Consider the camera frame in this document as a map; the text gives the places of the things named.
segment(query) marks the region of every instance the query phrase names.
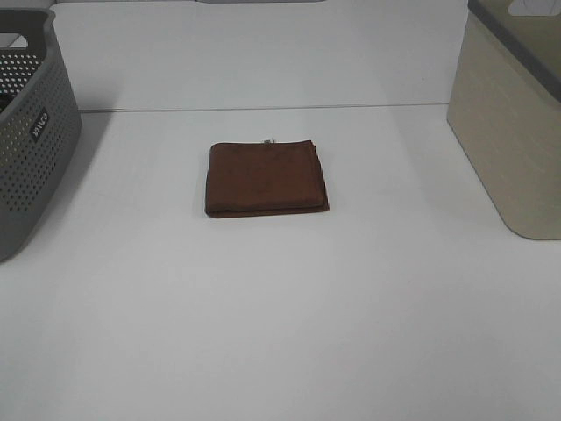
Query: brown towel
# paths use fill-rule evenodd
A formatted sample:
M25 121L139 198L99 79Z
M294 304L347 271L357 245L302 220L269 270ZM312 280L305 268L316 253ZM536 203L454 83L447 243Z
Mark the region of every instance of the brown towel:
M316 147L219 143L210 149L206 213L212 218L327 211Z

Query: perforated plastic basket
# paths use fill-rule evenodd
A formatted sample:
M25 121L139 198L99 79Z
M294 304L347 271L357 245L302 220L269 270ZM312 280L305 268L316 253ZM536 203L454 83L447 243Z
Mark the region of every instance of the perforated plastic basket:
M70 161L82 121L53 29L54 13L0 9L0 260L25 243Z

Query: basket handle hole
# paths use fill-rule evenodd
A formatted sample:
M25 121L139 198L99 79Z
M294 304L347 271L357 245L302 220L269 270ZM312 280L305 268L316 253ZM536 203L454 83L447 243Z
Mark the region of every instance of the basket handle hole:
M29 44L27 39L20 33L3 33L2 38L5 38L9 49L26 49Z

